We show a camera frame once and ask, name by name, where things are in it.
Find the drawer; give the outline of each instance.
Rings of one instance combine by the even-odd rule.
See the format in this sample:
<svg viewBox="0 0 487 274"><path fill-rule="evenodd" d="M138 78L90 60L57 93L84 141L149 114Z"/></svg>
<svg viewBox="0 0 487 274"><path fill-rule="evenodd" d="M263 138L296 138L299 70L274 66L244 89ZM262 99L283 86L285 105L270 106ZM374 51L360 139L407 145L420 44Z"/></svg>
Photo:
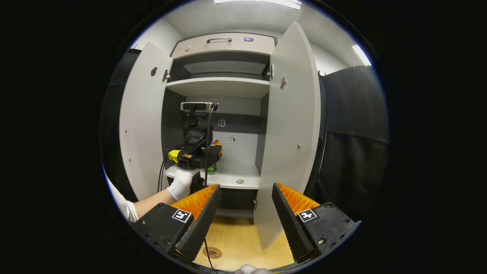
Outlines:
<svg viewBox="0 0 487 274"><path fill-rule="evenodd" d="M252 38L253 41L244 41L245 37ZM270 36L250 33L214 33L179 41L171 53L171 58L176 60L211 52L247 52L270 55L275 47L274 37Z"/></svg>

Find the cabinet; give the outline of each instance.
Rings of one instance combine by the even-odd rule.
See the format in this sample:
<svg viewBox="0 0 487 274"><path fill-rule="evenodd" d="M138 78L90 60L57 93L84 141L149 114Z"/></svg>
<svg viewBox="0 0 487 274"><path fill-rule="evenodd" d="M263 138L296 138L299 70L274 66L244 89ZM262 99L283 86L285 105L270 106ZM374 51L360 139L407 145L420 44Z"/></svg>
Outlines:
<svg viewBox="0 0 487 274"><path fill-rule="evenodd" d="M151 43L142 50L122 98L119 131L123 163L137 198L153 195L161 160L172 142L182 140L185 117L178 111L179 103L220 103L211 123L214 139L223 145L223 156L217 162L217 173L208 175L208 184L220 184L222 195L229 198L222 199L226 205L231 205L231 197L248 198L245 207L251 206L248 211L253 211L265 249L282 231L271 198L272 184L278 181L302 193L314 162L320 122L316 64L297 22L267 55L261 49L257 53L227 50L222 47L228 42L218 43L214 51L201 49L185 57L175 55L179 45L171 57ZM189 67L193 73L187 69L187 65L202 62L208 63ZM234 62L261 64L263 68L252 70L249 64L239 71L235 64L241 63ZM271 67L272 76L268 77ZM166 70L171 75L169 81L164 78ZM225 127L218 126L220 120L226 121ZM174 168L168 165L168 177ZM243 184L236 183L239 178ZM250 201L253 196L257 206ZM219 214L230 210L222 207Z"/></svg>

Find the cabinet shelf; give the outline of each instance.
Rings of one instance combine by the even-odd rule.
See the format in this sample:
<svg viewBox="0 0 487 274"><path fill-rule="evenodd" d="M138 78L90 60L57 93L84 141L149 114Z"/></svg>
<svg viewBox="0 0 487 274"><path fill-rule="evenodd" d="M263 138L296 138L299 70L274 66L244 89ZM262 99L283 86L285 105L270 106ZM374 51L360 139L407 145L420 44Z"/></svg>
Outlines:
<svg viewBox="0 0 487 274"><path fill-rule="evenodd" d="M269 93L269 81L237 77L205 77L170 82L166 88L183 96L225 96L262 98Z"/></svg>
<svg viewBox="0 0 487 274"><path fill-rule="evenodd" d="M174 164L165 171L167 177L174 178L177 165ZM201 178L205 178L205 172L200 171ZM238 179L244 180L242 184L237 183ZM234 163L218 161L216 163L216 174L208 173L207 185L220 184L222 188L233 189L258 189L261 177L254 163Z"/></svg>

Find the white glove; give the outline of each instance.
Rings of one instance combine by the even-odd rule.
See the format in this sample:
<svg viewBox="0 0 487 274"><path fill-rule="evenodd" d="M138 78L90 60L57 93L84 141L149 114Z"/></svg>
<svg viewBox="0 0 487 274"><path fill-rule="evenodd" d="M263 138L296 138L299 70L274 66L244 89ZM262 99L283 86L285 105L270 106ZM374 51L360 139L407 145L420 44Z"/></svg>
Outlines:
<svg viewBox="0 0 487 274"><path fill-rule="evenodd" d="M249 264L242 265L239 269L235 271L235 274L270 274L270 270L265 268L257 268Z"/></svg>
<svg viewBox="0 0 487 274"><path fill-rule="evenodd" d="M201 169L187 170L182 168L176 169L176 174L174 175L174 181L166 189L169 194L176 200L182 200L189 195L189 186L193 181L193 176L198 173Z"/></svg>

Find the cabinet door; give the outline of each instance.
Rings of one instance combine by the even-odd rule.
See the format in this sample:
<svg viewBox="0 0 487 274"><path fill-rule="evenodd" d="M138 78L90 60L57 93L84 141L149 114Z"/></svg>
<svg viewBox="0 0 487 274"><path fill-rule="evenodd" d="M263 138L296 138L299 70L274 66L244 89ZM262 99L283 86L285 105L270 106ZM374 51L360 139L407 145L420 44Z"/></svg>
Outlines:
<svg viewBox="0 0 487 274"><path fill-rule="evenodd" d="M259 203L254 212L263 249L282 231L271 197L274 182L304 192L315 160L321 107L315 59L297 22L286 30L270 60L274 77L269 87Z"/></svg>
<svg viewBox="0 0 487 274"><path fill-rule="evenodd" d="M139 200L157 192L163 160L161 114L172 59L147 43L135 61L120 107L120 150L130 185Z"/></svg>

